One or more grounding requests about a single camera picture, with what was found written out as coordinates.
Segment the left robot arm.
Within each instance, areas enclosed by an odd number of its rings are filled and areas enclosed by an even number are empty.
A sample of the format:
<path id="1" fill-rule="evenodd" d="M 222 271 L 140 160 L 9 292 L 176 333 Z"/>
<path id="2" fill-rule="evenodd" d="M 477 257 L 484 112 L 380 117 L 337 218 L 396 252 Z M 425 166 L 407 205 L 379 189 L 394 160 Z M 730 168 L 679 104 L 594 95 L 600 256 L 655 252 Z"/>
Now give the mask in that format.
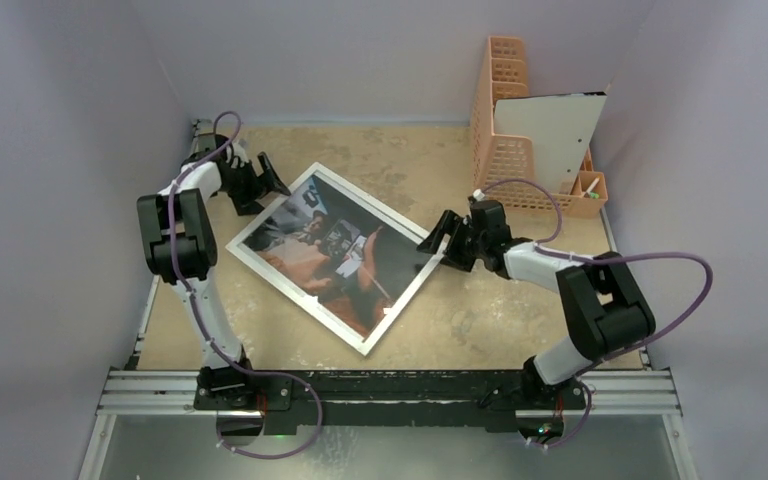
<path id="1" fill-rule="evenodd" d="M 219 193 L 237 215 L 251 216 L 263 211 L 266 195 L 290 191 L 267 153 L 250 160 L 242 143 L 199 134 L 177 176 L 159 192 L 139 197 L 136 208 L 146 264 L 179 297 L 201 342 L 199 386 L 244 409 L 257 399 L 258 382 L 218 292 L 219 249 L 206 203 Z"/>

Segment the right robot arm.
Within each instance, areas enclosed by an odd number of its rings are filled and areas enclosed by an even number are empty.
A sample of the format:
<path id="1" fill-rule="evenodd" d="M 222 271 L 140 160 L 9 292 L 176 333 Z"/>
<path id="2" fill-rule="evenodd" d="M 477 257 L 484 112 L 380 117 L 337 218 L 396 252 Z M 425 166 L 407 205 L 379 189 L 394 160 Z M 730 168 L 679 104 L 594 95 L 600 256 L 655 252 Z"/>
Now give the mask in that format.
<path id="1" fill-rule="evenodd" d="M 559 396 L 561 384 L 655 331 L 654 315 L 620 254 L 575 260 L 541 250 L 536 241 L 512 235 L 496 200 L 472 201 L 466 216 L 445 211 L 417 249 L 441 254 L 442 264 L 464 272 L 482 261 L 501 278 L 559 295 L 566 336 L 523 365 L 521 392 L 533 406 L 548 405 Z"/>

